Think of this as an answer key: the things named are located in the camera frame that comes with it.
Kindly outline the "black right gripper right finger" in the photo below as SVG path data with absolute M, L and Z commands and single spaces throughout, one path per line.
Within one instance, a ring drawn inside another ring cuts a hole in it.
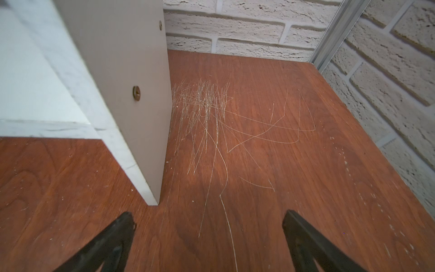
M 297 272 L 365 271 L 296 211 L 286 211 L 282 227 Z

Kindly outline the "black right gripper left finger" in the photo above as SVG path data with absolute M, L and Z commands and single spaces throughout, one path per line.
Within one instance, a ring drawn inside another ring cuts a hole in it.
M 129 258 L 135 229 L 136 223 L 132 213 L 122 213 L 55 271 L 123 272 Z

